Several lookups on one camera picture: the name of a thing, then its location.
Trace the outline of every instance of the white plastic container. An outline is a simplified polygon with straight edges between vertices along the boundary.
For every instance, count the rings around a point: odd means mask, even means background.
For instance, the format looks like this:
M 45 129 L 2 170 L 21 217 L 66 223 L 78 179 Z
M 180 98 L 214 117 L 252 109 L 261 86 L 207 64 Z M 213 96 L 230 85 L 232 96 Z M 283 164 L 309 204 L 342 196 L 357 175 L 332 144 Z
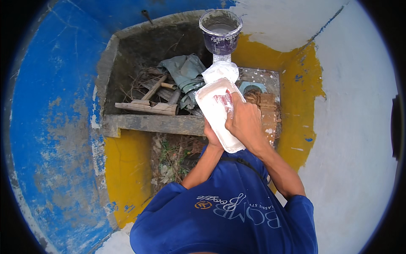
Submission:
M 230 93 L 237 92 L 241 100 L 246 102 L 235 84 L 227 78 L 221 78 L 200 88 L 196 93 L 196 101 L 224 150 L 228 153 L 235 153 L 245 149 L 245 146 L 225 128 L 224 124 L 227 120 L 226 107 L 214 97 L 216 95 L 225 96 L 227 90 Z

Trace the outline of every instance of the hand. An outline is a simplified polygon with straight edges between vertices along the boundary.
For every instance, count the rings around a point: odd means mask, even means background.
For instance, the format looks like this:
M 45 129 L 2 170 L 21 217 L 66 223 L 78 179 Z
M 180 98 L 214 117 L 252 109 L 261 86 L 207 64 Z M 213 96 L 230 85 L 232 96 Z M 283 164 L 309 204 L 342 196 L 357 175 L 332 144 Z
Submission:
M 243 102 L 237 92 L 231 94 L 234 115 L 227 114 L 225 128 L 251 153 L 259 153 L 270 146 L 262 132 L 261 111 L 255 104 Z
M 204 118 L 204 135 L 206 135 L 210 145 L 224 151 L 223 146 L 221 145 L 220 141 L 218 140 L 218 137 L 214 133 L 212 127 L 210 126 L 206 118 Z

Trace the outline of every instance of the bucket label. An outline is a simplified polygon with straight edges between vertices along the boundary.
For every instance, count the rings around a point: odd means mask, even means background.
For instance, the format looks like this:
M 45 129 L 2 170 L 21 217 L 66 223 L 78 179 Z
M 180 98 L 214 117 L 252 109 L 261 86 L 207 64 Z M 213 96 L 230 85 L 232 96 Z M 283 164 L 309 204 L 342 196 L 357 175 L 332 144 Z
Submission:
M 230 43 L 233 43 L 237 36 L 238 36 L 238 34 L 237 35 L 230 35 L 230 36 L 227 36 L 227 37 L 214 37 L 214 36 L 212 36 L 211 41 L 215 42 L 216 44 L 219 44 L 220 41 L 230 41 Z

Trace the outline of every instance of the paint bucket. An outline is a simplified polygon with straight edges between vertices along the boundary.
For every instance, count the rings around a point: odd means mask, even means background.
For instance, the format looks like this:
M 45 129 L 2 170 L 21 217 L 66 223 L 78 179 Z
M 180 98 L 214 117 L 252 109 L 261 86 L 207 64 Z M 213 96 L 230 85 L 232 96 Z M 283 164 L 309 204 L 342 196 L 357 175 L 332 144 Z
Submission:
M 199 27 L 203 31 L 206 48 L 212 54 L 225 56 L 237 48 L 242 20 L 230 11 L 214 10 L 200 17 Z

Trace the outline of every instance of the man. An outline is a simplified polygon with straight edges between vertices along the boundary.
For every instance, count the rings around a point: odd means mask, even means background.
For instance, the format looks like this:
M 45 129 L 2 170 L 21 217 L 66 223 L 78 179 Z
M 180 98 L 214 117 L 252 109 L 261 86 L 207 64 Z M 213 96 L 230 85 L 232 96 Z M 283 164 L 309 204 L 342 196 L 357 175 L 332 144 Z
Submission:
M 299 175 L 261 130 L 261 112 L 232 94 L 225 127 L 245 150 L 223 150 L 207 120 L 209 144 L 181 185 L 170 183 L 139 215 L 130 233 L 142 253 L 317 253 L 313 205 Z M 285 197 L 279 203 L 270 176 Z

